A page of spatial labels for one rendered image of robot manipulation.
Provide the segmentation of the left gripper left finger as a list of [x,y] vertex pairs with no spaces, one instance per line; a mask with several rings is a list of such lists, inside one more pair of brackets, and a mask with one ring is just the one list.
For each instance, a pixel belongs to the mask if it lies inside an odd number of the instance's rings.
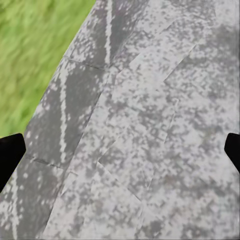
[[24,137],[17,133],[0,138],[0,192],[12,176],[15,167],[26,152]]

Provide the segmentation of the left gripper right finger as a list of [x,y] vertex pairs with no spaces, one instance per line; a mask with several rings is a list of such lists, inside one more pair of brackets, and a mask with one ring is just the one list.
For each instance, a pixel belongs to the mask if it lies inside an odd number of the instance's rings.
[[225,142],[224,151],[240,172],[240,135],[229,133]]

